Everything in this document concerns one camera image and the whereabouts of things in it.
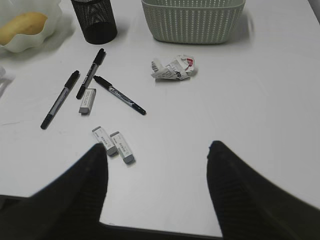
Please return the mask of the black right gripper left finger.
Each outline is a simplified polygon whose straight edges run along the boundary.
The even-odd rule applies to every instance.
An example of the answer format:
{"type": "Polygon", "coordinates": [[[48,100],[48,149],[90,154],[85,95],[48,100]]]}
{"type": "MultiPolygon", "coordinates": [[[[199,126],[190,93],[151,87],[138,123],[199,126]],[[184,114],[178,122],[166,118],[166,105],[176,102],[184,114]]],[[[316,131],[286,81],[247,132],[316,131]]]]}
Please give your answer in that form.
{"type": "Polygon", "coordinates": [[[107,185],[107,154],[97,143],[52,183],[3,211],[0,238],[102,240],[99,220],[107,185]]]}

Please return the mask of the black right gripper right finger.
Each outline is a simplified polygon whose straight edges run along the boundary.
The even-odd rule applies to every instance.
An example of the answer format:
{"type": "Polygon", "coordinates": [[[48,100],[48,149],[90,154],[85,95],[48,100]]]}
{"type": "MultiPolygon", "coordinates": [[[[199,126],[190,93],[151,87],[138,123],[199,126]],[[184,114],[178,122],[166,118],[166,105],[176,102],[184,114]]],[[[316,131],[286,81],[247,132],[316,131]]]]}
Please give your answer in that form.
{"type": "Polygon", "coordinates": [[[206,179],[225,240],[318,240],[320,210],[275,185],[223,142],[209,147],[206,179]]]}

